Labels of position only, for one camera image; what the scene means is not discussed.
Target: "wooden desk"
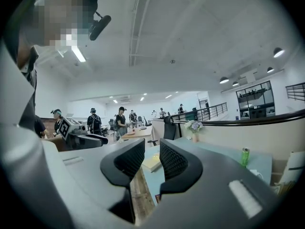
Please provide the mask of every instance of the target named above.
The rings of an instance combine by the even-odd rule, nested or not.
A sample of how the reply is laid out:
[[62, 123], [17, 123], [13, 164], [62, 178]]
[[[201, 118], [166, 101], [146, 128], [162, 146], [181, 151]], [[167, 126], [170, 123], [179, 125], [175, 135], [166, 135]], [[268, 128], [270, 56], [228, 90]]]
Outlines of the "wooden desk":
[[138, 138], [145, 138], [146, 143], [147, 141], [150, 141], [152, 139], [152, 132], [153, 132], [153, 127], [148, 126], [145, 130], [141, 130], [140, 128], [135, 128], [135, 134], [133, 135], [128, 135], [127, 133], [122, 136], [122, 139], [138, 139]]

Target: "flower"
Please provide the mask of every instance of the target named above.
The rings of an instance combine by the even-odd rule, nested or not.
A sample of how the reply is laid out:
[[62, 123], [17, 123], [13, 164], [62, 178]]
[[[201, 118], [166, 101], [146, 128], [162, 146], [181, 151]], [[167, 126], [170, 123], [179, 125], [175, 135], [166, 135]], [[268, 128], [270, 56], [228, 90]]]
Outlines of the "flower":
[[184, 127], [195, 133], [198, 132], [201, 128], [203, 128], [203, 124], [201, 122], [195, 122], [194, 120], [191, 120], [184, 124]]

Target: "white partition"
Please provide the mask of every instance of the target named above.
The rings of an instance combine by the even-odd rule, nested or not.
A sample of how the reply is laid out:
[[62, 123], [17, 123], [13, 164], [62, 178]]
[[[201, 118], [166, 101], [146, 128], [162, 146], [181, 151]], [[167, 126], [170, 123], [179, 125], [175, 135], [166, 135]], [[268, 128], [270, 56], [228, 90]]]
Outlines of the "white partition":
[[[152, 121], [156, 139], [163, 137], [164, 122]], [[176, 137], [179, 138], [177, 125]], [[180, 124], [182, 136], [192, 132]], [[242, 150], [270, 153], [274, 160], [287, 160], [290, 152], [305, 151], [305, 118], [269, 125], [204, 126], [199, 141]]]

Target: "headset microphone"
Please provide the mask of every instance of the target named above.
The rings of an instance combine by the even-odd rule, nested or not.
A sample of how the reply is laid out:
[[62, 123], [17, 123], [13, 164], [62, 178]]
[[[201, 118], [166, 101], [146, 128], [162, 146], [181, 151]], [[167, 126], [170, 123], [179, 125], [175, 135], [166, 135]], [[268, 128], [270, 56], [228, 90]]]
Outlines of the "headset microphone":
[[109, 15], [105, 15], [102, 17], [98, 12], [95, 12], [100, 18], [100, 21], [94, 21], [92, 27], [90, 28], [90, 40], [94, 41], [100, 35], [102, 30], [109, 24], [111, 21], [111, 17]]

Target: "glass window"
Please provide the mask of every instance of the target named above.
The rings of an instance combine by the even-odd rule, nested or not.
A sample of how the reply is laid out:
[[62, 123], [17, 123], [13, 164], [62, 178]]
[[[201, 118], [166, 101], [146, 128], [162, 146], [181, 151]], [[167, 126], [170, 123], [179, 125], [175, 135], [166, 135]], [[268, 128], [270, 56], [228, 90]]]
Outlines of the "glass window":
[[270, 82], [245, 88], [236, 92], [236, 94], [241, 117], [246, 117], [246, 113], [247, 116], [250, 116], [250, 119], [275, 114], [274, 106], [269, 108], [270, 104], [274, 103]]

